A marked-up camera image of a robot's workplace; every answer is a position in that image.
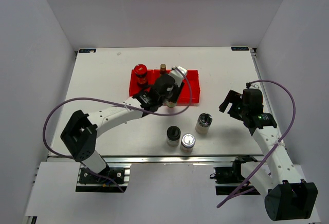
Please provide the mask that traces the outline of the yellow cap sauce bottle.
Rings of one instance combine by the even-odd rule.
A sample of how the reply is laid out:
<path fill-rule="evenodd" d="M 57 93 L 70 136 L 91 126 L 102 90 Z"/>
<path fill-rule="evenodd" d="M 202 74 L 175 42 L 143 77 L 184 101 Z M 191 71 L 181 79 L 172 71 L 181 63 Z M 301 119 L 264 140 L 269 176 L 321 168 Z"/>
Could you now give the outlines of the yellow cap sauce bottle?
<path fill-rule="evenodd" d="M 168 108 L 174 108 L 176 105 L 177 105 L 177 100 L 176 99 L 170 98 L 170 99 L 166 100 L 166 106 Z"/>

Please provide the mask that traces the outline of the small yellow label bottle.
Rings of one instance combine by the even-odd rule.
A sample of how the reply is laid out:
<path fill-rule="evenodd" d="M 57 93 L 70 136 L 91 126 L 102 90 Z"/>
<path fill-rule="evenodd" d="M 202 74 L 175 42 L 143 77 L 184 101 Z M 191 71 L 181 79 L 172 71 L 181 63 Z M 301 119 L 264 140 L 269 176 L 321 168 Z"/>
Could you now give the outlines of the small yellow label bottle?
<path fill-rule="evenodd" d="M 160 65 L 160 75 L 163 76 L 166 74 L 167 74 L 167 66 L 166 66 L 166 64 L 161 64 Z"/>

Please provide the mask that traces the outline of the red lid sauce jar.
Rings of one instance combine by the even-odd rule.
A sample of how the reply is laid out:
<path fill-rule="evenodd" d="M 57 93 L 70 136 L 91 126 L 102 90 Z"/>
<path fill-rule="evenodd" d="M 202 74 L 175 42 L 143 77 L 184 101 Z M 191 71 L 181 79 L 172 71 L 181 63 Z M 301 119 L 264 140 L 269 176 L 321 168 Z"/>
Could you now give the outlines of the red lid sauce jar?
<path fill-rule="evenodd" d="M 148 85 L 148 70 L 144 64 L 138 64 L 134 67 L 134 74 L 136 76 L 136 83 L 139 87 Z"/>

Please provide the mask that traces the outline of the black lid spice jar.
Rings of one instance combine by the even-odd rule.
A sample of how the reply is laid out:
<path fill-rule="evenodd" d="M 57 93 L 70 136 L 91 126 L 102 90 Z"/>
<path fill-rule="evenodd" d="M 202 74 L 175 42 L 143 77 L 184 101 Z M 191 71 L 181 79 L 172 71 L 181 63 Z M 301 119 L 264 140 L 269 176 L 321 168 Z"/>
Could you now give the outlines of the black lid spice jar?
<path fill-rule="evenodd" d="M 181 131 L 177 126 L 170 126 L 167 129 L 167 144 L 169 146 L 178 146 L 180 141 Z"/>

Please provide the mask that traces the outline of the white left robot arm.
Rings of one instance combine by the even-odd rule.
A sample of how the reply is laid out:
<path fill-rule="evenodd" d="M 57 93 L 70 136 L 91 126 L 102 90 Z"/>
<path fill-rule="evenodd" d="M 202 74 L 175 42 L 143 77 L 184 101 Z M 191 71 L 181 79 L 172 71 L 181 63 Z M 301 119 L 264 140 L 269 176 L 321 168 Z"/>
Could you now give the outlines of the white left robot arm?
<path fill-rule="evenodd" d="M 122 103 L 94 113 L 75 111 L 60 138 L 74 161 L 86 166 L 97 182 L 108 178 L 108 165 L 96 151 L 96 140 L 108 130 L 156 112 L 164 102 L 176 102 L 184 86 L 185 74 L 173 69 L 160 76 L 149 90 L 141 90 Z"/>

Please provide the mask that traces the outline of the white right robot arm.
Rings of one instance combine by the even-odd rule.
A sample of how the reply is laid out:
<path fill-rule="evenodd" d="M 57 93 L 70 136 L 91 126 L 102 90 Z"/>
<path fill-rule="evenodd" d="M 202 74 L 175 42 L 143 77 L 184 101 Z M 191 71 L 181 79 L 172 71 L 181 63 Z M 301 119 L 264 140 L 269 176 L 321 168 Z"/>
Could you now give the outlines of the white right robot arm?
<path fill-rule="evenodd" d="M 219 106 L 220 112 L 240 120 L 264 154 L 269 171 L 254 160 L 243 161 L 232 169 L 238 182 L 248 180 L 264 197 L 265 210 L 273 221 L 309 219 L 318 190 L 306 182 L 293 165 L 283 143 L 279 140 L 277 123 L 264 112 L 263 95 L 258 89 L 230 90 Z"/>

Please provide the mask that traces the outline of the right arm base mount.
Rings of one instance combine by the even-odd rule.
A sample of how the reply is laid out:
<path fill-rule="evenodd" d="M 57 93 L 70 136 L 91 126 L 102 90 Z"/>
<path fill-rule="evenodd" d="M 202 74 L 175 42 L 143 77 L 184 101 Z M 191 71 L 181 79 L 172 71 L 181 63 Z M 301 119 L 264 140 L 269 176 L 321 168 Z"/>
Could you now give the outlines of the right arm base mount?
<path fill-rule="evenodd" d="M 245 179 L 241 175 L 241 165 L 247 162 L 258 162 L 255 157 L 236 157 L 231 166 L 218 166 L 214 168 L 214 173 L 209 178 L 215 180 L 215 191 L 217 196 L 229 195 L 236 186 Z"/>

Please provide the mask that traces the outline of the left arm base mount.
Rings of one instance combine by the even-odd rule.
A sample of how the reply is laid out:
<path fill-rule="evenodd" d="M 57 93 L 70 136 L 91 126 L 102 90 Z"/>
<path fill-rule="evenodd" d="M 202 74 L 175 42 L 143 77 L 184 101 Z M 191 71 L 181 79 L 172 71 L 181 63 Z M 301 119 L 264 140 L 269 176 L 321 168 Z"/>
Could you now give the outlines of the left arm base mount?
<path fill-rule="evenodd" d="M 86 167 L 80 166 L 76 183 L 76 192 L 124 193 L 129 183 L 131 165 L 109 163 L 108 166 L 109 171 L 105 176 L 113 179 L 120 188 L 118 188 L 111 180 L 98 177 L 90 173 Z"/>

